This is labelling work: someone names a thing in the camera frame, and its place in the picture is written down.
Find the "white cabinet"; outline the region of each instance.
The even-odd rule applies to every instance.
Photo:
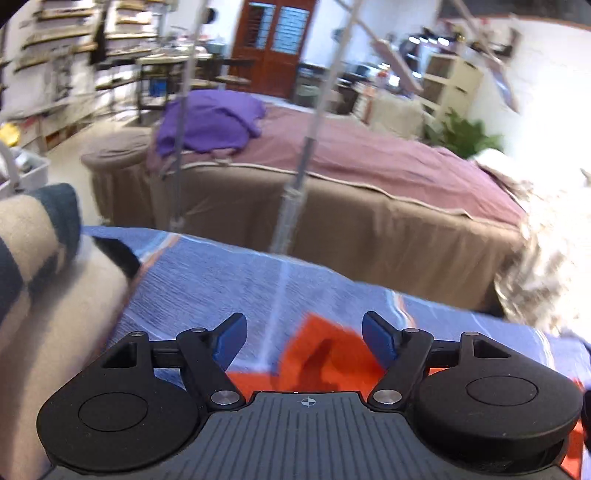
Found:
[[[481,70],[456,55],[434,54],[423,76],[420,101],[435,120],[443,121],[454,109],[466,116],[482,81]]]

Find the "crosshair logo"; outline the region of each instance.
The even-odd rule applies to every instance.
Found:
[[[314,400],[314,399],[313,399],[313,398],[311,398],[311,397],[306,397],[306,398],[305,398],[304,400],[302,400],[300,403],[301,403],[303,406],[310,408],[310,407],[313,407],[314,405],[316,405],[316,404],[317,404],[317,401],[316,401],[316,400]]]

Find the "purple blanket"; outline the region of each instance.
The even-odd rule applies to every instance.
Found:
[[[161,157],[174,152],[180,101],[168,104],[156,139]],[[207,153],[219,148],[241,150],[260,137],[256,120],[265,116],[264,104],[243,92],[197,90],[187,99],[184,149]]]

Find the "brown bed skirt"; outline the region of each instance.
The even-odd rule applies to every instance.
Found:
[[[292,175],[250,167],[183,170],[184,232],[268,251]],[[168,230],[172,177],[151,179],[155,226]],[[456,216],[361,187],[310,177],[290,255],[355,281],[490,311],[493,279],[521,245],[516,227]]]

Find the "yellow object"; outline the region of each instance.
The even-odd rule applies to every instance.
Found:
[[[4,124],[0,127],[0,140],[9,147],[16,147],[21,141],[21,131],[14,124]]]

